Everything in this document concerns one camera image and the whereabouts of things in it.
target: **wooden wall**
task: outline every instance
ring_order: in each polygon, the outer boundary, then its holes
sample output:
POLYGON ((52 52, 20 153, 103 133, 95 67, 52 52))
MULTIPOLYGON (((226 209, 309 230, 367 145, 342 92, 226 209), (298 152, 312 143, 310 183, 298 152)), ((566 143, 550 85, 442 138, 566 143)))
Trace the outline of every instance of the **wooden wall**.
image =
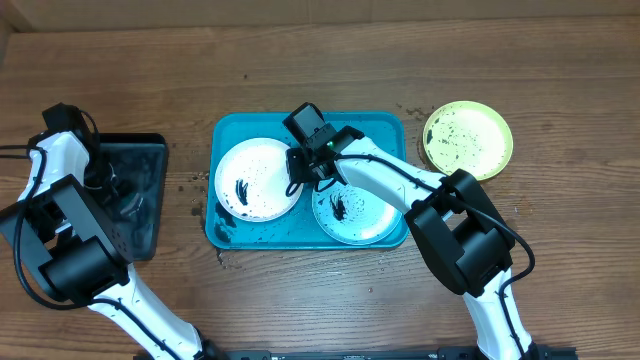
POLYGON ((19 31, 640 15, 639 0, 0 0, 19 31))
POLYGON ((0 65, 2 65, 4 52, 7 48, 7 43, 9 42, 9 35, 12 32, 13 29, 9 26, 9 23, 2 18, 2 14, 0 13, 0 65))

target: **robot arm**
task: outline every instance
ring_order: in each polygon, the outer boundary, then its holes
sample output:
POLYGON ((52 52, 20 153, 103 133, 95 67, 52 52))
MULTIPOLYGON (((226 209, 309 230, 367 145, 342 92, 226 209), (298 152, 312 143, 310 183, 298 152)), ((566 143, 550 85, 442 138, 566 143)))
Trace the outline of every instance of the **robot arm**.
MULTIPOLYGON (((449 194, 503 222, 471 175, 459 170, 445 177, 411 166, 353 128, 336 131, 313 104, 303 104, 283 123, 301 145, 287 155, 293 182, 333 178, 367 190, 401 211, 429 269, 449 290, 463 295, 484 356, 491 360, 521 358, 498 296, 500 286, 511 278, 509 250, 514 239, 473 214, 453 232, 444 222, 452 211, 462 212, 447 201, 449 194)), ((517 338, 527 351, 531 336, 522 326, 510 286, 505 295, 517 338)))
POLYGON ((105 184, 100 174, 110 177, 111 171, 101 168, 109 165, 100 163, 98 144, 80 111, 59 104, 43 115, 49 130, 29 141, 47 153, 41 181, 35 179, 43 157, 31 150, 26 189, 0 212, 0 231, 14 247, 18 209, 37 186, 20 234, 22 262, 35 281, 53 300, 71 300, 113 320, 153 359, 224 359, 140 279, 124 236, 85 190, 87 172, 100 187, 105 184), (55 246, 45 246, 54 239, 55 246))

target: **black cable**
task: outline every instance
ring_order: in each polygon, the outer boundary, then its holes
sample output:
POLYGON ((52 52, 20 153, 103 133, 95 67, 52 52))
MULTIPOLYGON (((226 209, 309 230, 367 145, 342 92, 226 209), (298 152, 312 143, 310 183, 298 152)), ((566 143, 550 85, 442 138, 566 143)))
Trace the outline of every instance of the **black cable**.
POLYGON ((151 331, 149 331, 149 329, 144 326, 144 324, 135 315, 133 315, 133 313, 129 311, 129 309, 122 305, 122 303, 110 299, 94 299, 91 304, 109 304, 116 308, 116 310, 122 311, 125 315, 127 315, 127 317, 129 317, 129 319, 131 319, 131 321, 133 321, 134 324, 136 324, 140 328, 140 330, 142 330, 145 335, 147 335, 149 339, 151 339, 151 341, 158 345, 160 350, 166 351, 172 358, 180 360, 180 357, 173 350, 171 350, 171 348, 169 348, 167 344, 160 341, 160 339, 153 335, 153 333, 151 333, 151 331))
MULTIPOLYGON (((364 159, 364 160, 371 160, 371 161, 376 161, 379 162, 381 164, 384 164, 388 167, 390 167, 392 170, 396 171, 397 173, 399 173, 400 175, 402 175, 403 177, 405 177, 407 180, 411 181, 412 183, 416 184, 417 186, 428 190, 430 192, 437 192, 438 189, 429 186, 427 184, 425 184, 424 182, 422 182, 422 180, 416 178, 415 176, 410 175, 409 173, 407 173, 406 171, 402 170, 401 168, 399 168, 397 165, 379 158, 377 156, 374 155, 358 155, 358 154, 352 154, 352 155, 337 155, 334 159, 332 160, 328 160, 328 161, 323 161, 321 163, 317 163, 317 164, 311 164, 311 166, 315 167, 315 166, 320 166, 329 162, 333 162, 333 161, 337 161, 337 160, 347 160, 347 159, 364 159)), ((514 282, 524 278, 525 276, 529 275, 532 271, 533 268, 535 267, 536 264, 536 259, 535 256, 533 254, 533 250, 531 250, 531 247, 529 246, 529 244, 527 244, 527 242, 520 236, 518 235, 518 233, 516 233, 515 231, 513 231, 511 228, 509 228, 507 225, 503 224, 502 222, 494 219, 493 217, 485 214, 484 212, 472 207, 471 205, 468 205, 467 203, 465 203, 464 201, 456 198, 453 195, 450 194, 446 194, 449 197, 449 201, 452 201, 453 203, 455 203, 455 205, 458 205, 460 207, 462 207, 463 209, 465 209, 468 212, 474 213, 476 215, 479 215, 483 218, 485 218, 486 220, 492 222, 494 225, 496 225, 497 227, 499 227, 501 230, 503 230, 504 232, 506 232, 507 234, 511 235, 512 237, 514 237, 516 239, 516 241, 520 244, 520 246, 522 246, 522 248, 525 250, 525 252, 527 253, 527 256, 529 257, 529 266, 527 266, 527 268, 525 270, 523 270, 522 272, 520 272, 519 274, 511 277, 510 279, 508 279, 507 281, 505 281, 501 286, 500 289, 498 290, 498 297, 500 298, 500 305, 502 306, 502 311, 504 312, 505 318, 507 319, 507 325, 509 326, 509 330, 511 331, 511 337, 514 339, 514 341, 516 342, 516 345, 518 346, 518 351, 520 351, 520 354, 522 355, 522 359, 526 358, 526 353, 524 351, 524 349, 522 348, 522 344, 520 344, 520 338, 518 337, 518 334, 515 331, 515 328, 513 326, 513 322, 511 321, 511 316, 509 315, 509 309, 507 309, 507 304, 505 301, 505 295, 504 292, 507 288, 507 286, 513 284, 514 282)))
POLYGON ((0 155, 0 159, 30 159, 27 155, 0 155))
POLYGON ((284 194, 287 197, 292 197, 293 194, 295 194, 296 191, 298 191, 298 188, 300 188, 300 185, 302 185, 302 183, 290 182, 289 186, 287 186, 287 190, 285 190, 284 194))
POLYGON ((28 145, 0 145, 0 150, 27 150, 27 156, 31 149, 28 145))
POLYGON ((78 109, 78 110, 82 115, 89 118, 89 121, 91 121, 91 124, 93 125, 93 137, 95 137, 95 140, 98 143, 98 149, 99 149, 100 148, 100 132, 98 131, 98 126, 96 125, 96 122, 93 120, 93 117, 91 117, 91 115, 88 112, 82 109, 78 109))
POLYGON ((335 185, 335 183, 336 183, 336 182, 338 182, 338 180, 333 179, 333 180, 331 180, 331 181, 329 182, 329 184, 328 184, 328 185, 326 185, 326 186, 325 186, 325 187, 323 187, 322 189, 318 189, 318 186, 320 185, 320 182, 319 182, 319 181, 316 181, 316 184, 313 186, 313 190, 314 190, 315 192, 323 192, 323 191, 327 190, 328 188, 332 187, 333 185, 335 185))

